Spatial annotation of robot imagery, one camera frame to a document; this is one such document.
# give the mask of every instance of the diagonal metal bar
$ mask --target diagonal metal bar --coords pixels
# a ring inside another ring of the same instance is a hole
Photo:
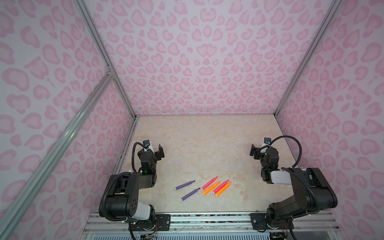
[[[303,60],[300,62],[299,67],[297,68],[295,74],[293,75],[293,78],[288,85],[287,89],[284,92],[283,97],[281,98],[281,101],[279,105],[276,108],[275,116],[277,117],[281,110],[283,109],[285,103],[288,100],[288,97],[290,96],[291,92],[293,91],[294,86],[299,81],[301,74],[304,70],[304,68],[309,63],[311,57],[316,51],[316,48],[319,46],[321,39],[327,32],[328,28],[331,26],[332,21],[335,19],[336,14],[338,13],[338,10],[341,9],[341,5],[344,0],[333,0],[331,3],[331,6],[329,7],[327,13],[325,14],[325,17],[323,18],[323,21],[321,22],[319,28],[317,29],[316,34],[314,35],[314,38],[310,44],[310,46],[307,49],[307,52],[305,53]]]
[[[124,88],[121,84],[121,81],[116,74],[116,71],[113,67],[111,59],[109,58],[108,53],[107,53],[105,46],[103,44],[103,41],[101,40],[100,34],[98,33],[97,28],[96,28],[95,24],[93,23],[92,16],[88,10],[87,5],[85,4],[84,0],[73,0],[73,2],[75,3],[75,5],[78,8],[81,17],[83,18],[84,23],[87,26],[88,31],[91,34],[91,37],[92,37],[93,41],[95,42],[97,49],[99,50],[100,56],[103,59],[105,66],[109,69],[109,71],[115,77],[114,81],[116,82],[115,83],[116,87],[119,91],[121,98],[123,99],[125,106],[129,110],[129,113],[130,113],[132,119],[135,119],[136,116],[135,116],[135,113],[134,113],[132,106],[129,102],[128,96],[127,96],[126,92],[124,91]]]
[[[64,155],[68,146],[75,138],[85,120],[99,101],[112,80],[112,74],[106,74],[87,101],[80,108],[77,115],[70,122],[63,135],[44,158],[36,172],[28,180],[17,198],[9,206],[4,216],[0,219],[0,239],[8,239],[18,225],[19,221],[28,210],[29,206],[51,175],[57,163]]]

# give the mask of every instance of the pink patterned wall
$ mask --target pink patterned wall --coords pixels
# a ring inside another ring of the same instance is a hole
[[[0,217],[105,73],[71,0],[0,3]]]
[[[384,236],[383,13],[383,1],[346,1],[278,117],[336,192],[346,240]]]
[[[110,83],[10,240],[78,238],[98,209],[129,119]]]
[[[87,0],[137,114],[273,113],[331,0]]]

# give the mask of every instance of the marker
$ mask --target marker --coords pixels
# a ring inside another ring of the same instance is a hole
[[[189,198],[190,196],[194,195],[200,188],[197,188],[195,190],[193,190],[192,192],[188,193],[187,195],[185,195],[184,197],[181,198],[182,201],[185,201],[187,198]]]
[[[175,187],[175,190],[179,190],[180,188],[183,188],[183,187],[186,187],[192,183],[194,183],[195,181],[190,181],[190,182],[187,182],[187,183],[184,183],[184,184],[181,184],[180,186],[177,186]]]
[[[222,189],[220,189],[215,195],[218,197],[227,187],[231,184],[231,182],[227,183]]]
[[[209,193],[210,191],[212,191],[215,187],[217,187],[217,185],[219,185],[220,184],[220,182],[217,182],[217,183],[215,183],[213,186],[211,186],[210,188],[208,188],[207,190],[205,190],[204,192],[203,192],[203,195],[205,195],[205,194],[207,194],[207,193]]]
[[[201,191],[204,191],[209,185],[211,185],[218,177],[215,177],[214,179],[212,179],[211,181],[209,181],[209,183],[207,183],[206,185],[204,185],[204,187],[201,188]]]
[[[213,193],[216,194],[220,189],[222,189],[227,183],[229,182],[229,180],[223,182],[222,185],[218,186],[214,191]]]

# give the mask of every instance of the wall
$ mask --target wall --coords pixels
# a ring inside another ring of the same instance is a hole
[[[98,209],[129,125],[110,83],[10,239],[77,239]]]
[[[0,217],[106,73],[72,1],[0,4]]]
[[[86,1],[136,114],[273,113],[331,0]]]
[[[347,240],[384,235],[383,12],[382,1],[348,0],[278,116],[302,166],[336,192]]]

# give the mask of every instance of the black mounting plate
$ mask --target black mounting plate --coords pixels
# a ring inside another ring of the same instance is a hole
[[[249,214],[249,216],[251,217],[251,223],[252,223],[253,230],[264,230],[265,229],[265,225],[266,225],[265,213]],[[267,230],[273,230],[272,228],[268,227],[268,225],[267,225],[266,229]]]
[[[159,222],[158,231],[169,231],[170,225],[170,215],[169,214],[156,214],[156,221]],[[140,225],[140,221],[137,221],[136,224],[132,222],[129,223],[131,225],[132,231],[146,231],[143,226]]]

